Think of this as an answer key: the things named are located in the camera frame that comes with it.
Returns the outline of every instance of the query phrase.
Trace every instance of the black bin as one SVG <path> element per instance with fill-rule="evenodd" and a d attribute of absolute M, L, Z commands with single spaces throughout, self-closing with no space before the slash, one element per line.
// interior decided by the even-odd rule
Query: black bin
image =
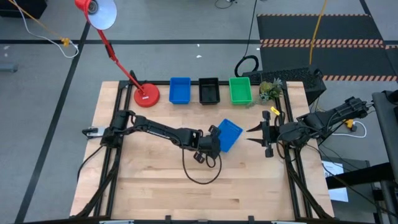
<path fill-rule="evenodd" d="M 199 78 L 199 102 L 202 105 L 215 105 L 220 102 L 218 78 Z"/>

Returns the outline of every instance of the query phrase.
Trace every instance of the blue bin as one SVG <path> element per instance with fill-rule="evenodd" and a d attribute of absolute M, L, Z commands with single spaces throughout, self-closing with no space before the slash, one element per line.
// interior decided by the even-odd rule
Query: blue bin
<path fill-rule="evenodd" d="M 218 129 L 221 130 L 221 134 L 218 136 L 218 139 L 220 140 L 221 150 L 223 152 L 228 152 L 243 132 L 243 129 L 228 119 L 224 119 L 218 126 Z"/>
<path fill-rule="evenodd" d="M 189 104 L 190 100 L 191 78 L 171 78 L 169 101 L 173 104 Z"/>

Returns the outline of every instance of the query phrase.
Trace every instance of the yellow object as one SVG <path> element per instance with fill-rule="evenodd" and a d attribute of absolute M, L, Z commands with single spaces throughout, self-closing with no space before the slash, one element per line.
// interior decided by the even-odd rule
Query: yellow object
<path fill-rule="evenodd" d="M 276 114 L 277 116 L 280 115 L 279 110 L 275 109 L 273 106 L 271 106 L 271 111 L 274 112 L 274 114 Z"/>
<path fill-rule="evenodd" d="M 325 2 L 323 3 L 323 7 L 322 7 L 322 10 L 321 10 L 321 13 L 319 14 L 319 17 L 318 17 L 317 26 L 315 27 L 315 31 L 313 32 L 312 41 L 311 41 L 311 49 L 310 49 L 310 65 L 312 64 L 312 50 L 313 50 L 313 44 L 314 44 L 314 42 L 315 42 L 315 37 L 317 36 L 319 23 L 321 22 L 321 18 L 322 18 L 322 16 L 323 16 L 323 12 L 325 11 L 326 4 L 327 4 L 327 3 L 328 3 L 328 0 L 325 0 Z"/>
<path fill-rule="evenodd" d="M 47 28 L 43 23 L 41 23 L 40 21 L 38 21 L 37 19 L 35 19 L 33 16 L 31 16 L 27 11 L 25 11 L 23 8 L 21 8 L 20 6 L 18 6 L 13 0 L 8 0 L 11 4 L 15 5 L 15 7 L 17 7 L 18 9 L 20 9 L 25 15 L 29 16 L 31 19 L 33 19 L 35 22 L 37 22 L 40 26 L 42 26 L 47 32 L 56 35 L 62 42 L 63 42 L 63 46 L 64 47 L 68 47 L 69 46 L 69 38 L 63 38 L 60 34 L 50 30 L 49 28 Z"/>
<path fill-rule="evenodd" d="M 344 120 L 344 123 L 346 124 L 347 128 L 351 129 L 354 125 L 354 119 Z"/>

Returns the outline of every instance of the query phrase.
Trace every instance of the wooden table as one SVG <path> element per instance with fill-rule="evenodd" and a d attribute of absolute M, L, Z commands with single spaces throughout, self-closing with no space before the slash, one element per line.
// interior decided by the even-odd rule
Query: wooden table
<path fill-rule="evenodd" d="M 308 113 L 302 83 L 288 82 L 293 116 Z M 104 82 L 99 93 L 93 126 L 109 126 L 118 82 Z M 217 105 L 199 104 L 198 86 L 191 88 L 189 105 L 169 102 L 169 86 L 159 86 L 160 101 L 151 108 L 141 108 L 131 99 L 130 110 L 156 122 L 179 128 L 202 129 L 219 125 L 225 118 L 244 130 L 262 121 L 263 110 L 270 110 L 273 102 L 245 106 L 231 104 L 229 86 L 220 86 L 221 101 Z M 252 86 L 252 93 L 259 87 Z M 290 190 L 284 161 L 275 156 L 265 158 L 264 148 L 246 138 L 261 138 L 261 131 L 243 132 L 229 153 L 221 153 L 223 169 L 219 178 L 209 185 L 198 185 L 184 174 L 182 150 L 166 139 L 147 133 L 134 133 L 124 138 L 112 218 L 163 220 L 294 220 Z M 88 141 L 85 157 L 98 148 L 100 140 Z M 315 141 L 309 144 L 317 146 Z M 194 161 L 193 152 L 185 153 L 188 173 L 201 181 L 212 179 L 213 169 Z M 333 215 L 323 167 L 318 152 L 305 148 L 301 153 L 309 191 L 325 211 Z M 78 213 L 90 200 L 100 179 L 104 150 L 81 171 L 71 215 Z M 297 188 L 301 216 L 305 216 L 302 194 Z M 104 194 L 106 205 L 108 194 Z"/>

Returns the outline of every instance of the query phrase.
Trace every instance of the black metal frame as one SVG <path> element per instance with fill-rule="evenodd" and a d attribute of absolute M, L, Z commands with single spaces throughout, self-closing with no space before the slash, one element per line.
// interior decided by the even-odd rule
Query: black metal frame
<path fill-rule="evenodd" d="M 169 81 L 140 81 L 139 83 L 152 83 L 155 85 L 169 85 Z M 192 81 L 191 85 L 198 85 L 198 81 Z M 229 85 L 228 81 L 220 81 L 219 85 Z M 121 105 L 121 97 L 124 89 L 127 89 L 126 91 L 126 98 L 125 98 L 125 103 L 124 103 L 124 109 L 128 110 L 129 109 L 129 102 L 131 99 L 131 92 L 132 92 L 132 84 L 129 81 L 120 81 L 118 85 L 118 92 L 116 94 L 116 102 L 113 110 L 113 118 L 115 113 L 119 110 L 120 105 Z M 283 96 L 284 96 L 284 101 L 285 101 L 285 107 L 286 107 L 286 114 L 289 119 L 289 121 L 293 121 L 293 115 L 292 115 L 292 109 L 290 106 L 290 99 L 289 99 L 289 94 L 287 92 L 287 85 L 286 82 L 284 82 L 284 87 L 283 89 Z M 275 101 L 276 108 L 279 111 L 282 111 L 282 105 L 280 103 L 280 99 L 277 99 Z M 281 117 L 279 117 L 279 122 L 282 124 L 284 121 Z M 116 148 L 116 153 L 114 157 L 114 163 L 112 165 L 112 168 L 110 171 L 108 171 L 109 168 L 109 163 L 111 160 L 111 154 L 112 150 L 111 148 L 106 149 L 105 157 L 104 157 L 104 164 L 103 164 L 103 170 L 101 172 L 101 178 L 99 182 L 99 189 L 97 192 L 94 194 L 93 198 L 90 200 L 90 203 L 93 203 L 93 206 L 89 209 L 85 209 L 82 212 L 80 212 L 77 216 L 72 217 L 70 219 L 66 220 L 50 220 L 46 221 L 47 224 L 53 224 L 53 223 L 98 223 L 98 221 L 102 220 L 110 220 L 111 214 L 112 214 L 112 209 L 113 209 L 113 201 L 114 201 L 114 194 L 116 190 L 116 182 L 118 179 L 118 170 L 119 170 L 119 165 L 120 165 L 120 158 L 121 158 L 121 150 L 123 146 L 120 146 Z M 285 164 L 287 169 L 293 169 L 293 165 L 290 162 L 290 154 L 289 150 L 287 147 L 284 147 L 285 149 Z M 304 176 L 304 170 L 303 170 L 303 165 L 302 165 L 302 160 L 300 157 L 299 152 L 295 152 L 295 160 L 297 164 L 297 173 L 298 175 L 288 175 L 289 179 L 289 188 L 290 188 L 290 195 L 292 199 L 292 205 L 293 205 L 293 211 L 294 211 L 294 217 L 296 222 L 305 222 L 305 223 L 340 223 L 340 224 L 365 224 L 365 223 L 360 223 L 360 222 L 345 222 L 345 221 L 339 221 L 335 219 L 326 219 L 326 218 L 312 218 L 312 210 L 310 206 L 310 201 L 312 203 L 316 203 L 315 199 L 311 196 L 310 192 L 307 190 L 307 186 L 305 183 L 305 176 Z M 105 216 L 100 216 L 100 210 L 101 210 L 101 205 L 102 205 L 102 195 L 105 189 L 108 187 L 108 185 L 111 184 L 109 188 L 109 197 L 108 197 L 108 202 L 107 202 L 107 207 L 106 207 L 106 214 Z M 303 193 L 303 201 L 305 204 L 305 213 L 307 218 L 301 217 L 300 216 L 300 208 L 299 208 L 299 203 L 297 200 L 297 192 L 295 188 L 295 184 L 299 186 Z M 91 210 L 94 208 L 94 214 L 93 217 L 88 217 L 90 214 Z M 254 224 L 254 223 L 272 223 L 270 221 L 255 221 L 253 216 L 248 216 L 247 221 L 211 221 L 211 220 L 172 220 L 172 217 L 170 215 L 166 215 L 164 220 L 134 220 L 134 223 L 165 223 L 165 224 L 171 224 L 171 223 L 214 223 L 214 224 L 224 224 L 224 223 L 235 223 L 235 224 Z"/>

